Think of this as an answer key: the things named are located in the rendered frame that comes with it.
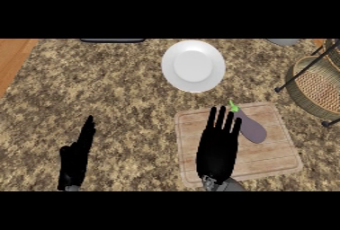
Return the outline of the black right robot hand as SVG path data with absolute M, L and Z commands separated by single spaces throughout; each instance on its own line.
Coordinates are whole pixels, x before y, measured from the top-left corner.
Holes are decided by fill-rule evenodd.
M 213 179 L 222 184 L 232 175 L 238 153 L 238 136 L 243 119 L 222 106 L 210 110 L 197 151 L 197 173 L 200 178 Z

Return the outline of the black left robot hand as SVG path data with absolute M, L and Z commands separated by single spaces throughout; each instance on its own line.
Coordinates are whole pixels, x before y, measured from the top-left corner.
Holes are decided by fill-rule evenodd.
M 77 141 L 59 149 L 61 168 L 58 190 L 65 190 L 65 187 L 71 185 L 82 187 L 86 178 L 87 157 L 95 134 L 93 116 L 89 116 Z

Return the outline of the pale wooden cutting board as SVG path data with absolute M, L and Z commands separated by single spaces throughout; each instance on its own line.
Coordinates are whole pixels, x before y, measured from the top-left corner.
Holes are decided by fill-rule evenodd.
M 275 105 L 271 102 L 254 102 L 240 104 L 240 107 L 246 115 L 263 126 L 268 137 L 256 144 L 240 136 L 238 158 L 231 177 L 237 181 L 246 181 L 300 172 L 302 159 Z M 182 111 L 175 116 L 181 179 L 189 188 L 203 186 L 195 156 L 209 113 L 209 109 L 200 109 Z

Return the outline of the wicker tiered basket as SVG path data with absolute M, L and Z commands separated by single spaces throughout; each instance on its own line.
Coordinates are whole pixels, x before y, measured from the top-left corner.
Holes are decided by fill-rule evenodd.
M 325 39 L 315 52 L 296 61 L 275 92 L 283 89 L 297 106 L 324 119 L 325 128 L 340 122 L 340 39 Z

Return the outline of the purple eggplant with green stem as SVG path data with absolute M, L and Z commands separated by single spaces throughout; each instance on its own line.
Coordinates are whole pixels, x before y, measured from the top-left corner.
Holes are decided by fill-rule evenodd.
M 229 110 L 234 112 L 234 119 L 241 119 L 241 133 L 243 136 L 256 144 L 260 144 L 266 137 L 268 132 L 263 126 L 246 115 L 241 107 L 229 101 Z

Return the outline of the white round plate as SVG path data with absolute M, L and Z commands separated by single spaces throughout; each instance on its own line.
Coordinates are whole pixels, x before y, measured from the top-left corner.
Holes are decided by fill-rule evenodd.
M 200 40 L 178 42 L 164 52 L 163 74 L 170 85 L 189 93 L 203 93 L 220 83 L 225 58 L 216 47 Z

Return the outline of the grey round object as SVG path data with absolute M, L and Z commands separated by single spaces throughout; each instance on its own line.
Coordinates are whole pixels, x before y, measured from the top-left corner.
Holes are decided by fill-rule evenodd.
M 268 39 L 268 41 L 280 46 L 291 46 L 300 39 Z

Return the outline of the dark flat appliance edge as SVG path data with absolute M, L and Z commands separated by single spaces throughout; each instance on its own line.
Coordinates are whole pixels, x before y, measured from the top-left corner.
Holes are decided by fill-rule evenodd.
M 80 39 L 80 41 L 87 43 L 139 43 L 145 39 Z

